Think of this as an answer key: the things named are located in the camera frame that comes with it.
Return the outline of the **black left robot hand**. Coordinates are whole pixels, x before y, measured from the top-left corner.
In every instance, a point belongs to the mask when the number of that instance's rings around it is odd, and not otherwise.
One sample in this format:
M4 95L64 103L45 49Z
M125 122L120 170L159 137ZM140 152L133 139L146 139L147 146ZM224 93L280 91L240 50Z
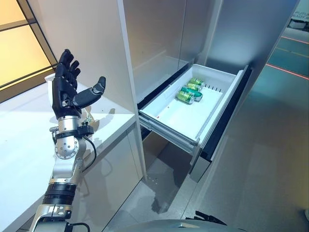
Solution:
M106 78L101 76L93 87L78 93L77 76L81 72L78 66L79 61L74 60L69 49L65 49L52 80L52 109L57 119L65 116L81 117L82 109L98 101L105 91Z

